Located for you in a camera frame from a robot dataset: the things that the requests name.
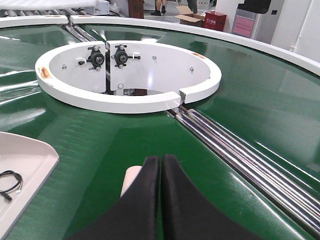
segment person's leg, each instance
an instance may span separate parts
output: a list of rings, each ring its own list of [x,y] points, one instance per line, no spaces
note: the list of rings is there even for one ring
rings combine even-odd
[[[166,13],[167,0],[161,0],[161,3],[162,3],[161,13],[165,14]]]
[[[197,0],[192,0],[192,1],[193,1],[193,13],[197,14],[198,13]]]
[[[197,14],[198,13],[197,0],[187,0],[187,2],[188,2],[188,7],[190,8],[190,10],[194,14]]]
[[[161,0],[156,0],[155,6],[156,6],[156,11],[152,12],[151,15],[161,16],[161,13],[160,13]]]

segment red fire extinguisher box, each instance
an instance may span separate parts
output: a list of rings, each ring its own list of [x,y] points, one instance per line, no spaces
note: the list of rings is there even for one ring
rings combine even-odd
[[[227,15],[220,12],[207,11],[205,13],[203,27],[205,29],[213,29],[223,32],[226,23],[226,17]]]

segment orange warning label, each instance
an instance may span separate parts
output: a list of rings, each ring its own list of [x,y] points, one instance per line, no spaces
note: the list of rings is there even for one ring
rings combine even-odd
[[[206,59],[205,56],[202,56],[202,55],[199,54],[199,53],[193,52],[192,54],[195,55],[195,56],[197,56],[197,57],[199,57],[199,58],[201,58],[201,59]]]
[[[39,67],[38,71],[43,79],[50,79],[50,73],[46,67]]]

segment wire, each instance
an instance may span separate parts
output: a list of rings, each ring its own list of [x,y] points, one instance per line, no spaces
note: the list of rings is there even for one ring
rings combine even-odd
[[[7,175],[13,175],[15,177],[15,179],[17,180],[17,182],[15,185],[8,188],[7,190],[0,190],[0,195],[2,195],[5,199],[7,199],[9,202],[11,202],[12,197],[10,197],[7,193],[12,191],[16,187],[18,187],[18,190],[16,191],[16,193],[17,194],[20,193],[21,189],[22,189],[22,185],[23,185],[23,178],[19,173],[14,172],[12,170],[7,170],[7,171],[0,173],[0,178],[3,176],[7,176]]]

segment floor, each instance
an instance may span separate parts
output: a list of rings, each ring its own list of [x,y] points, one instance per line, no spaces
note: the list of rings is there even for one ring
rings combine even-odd
[[[181,0],[179,4],[181,6],[186,6],[188,3],[187,0]],[[176,1],[167,1],[166,13],[162,14],[162,16],[153,16],[151,15],[151,13],[155,11],[155,1],[144,0],[144,19],[157,20],[168,23],[179,23],[179,19],[175,18],[175,16],[179,14],[178,9],[176,8],[177,6],[178,4]],[[214,9],[215,7],[212,7],[212,3],[210,3],[209,6],[199,6],[198,14],[205,15],[207,11],[212,11]]]

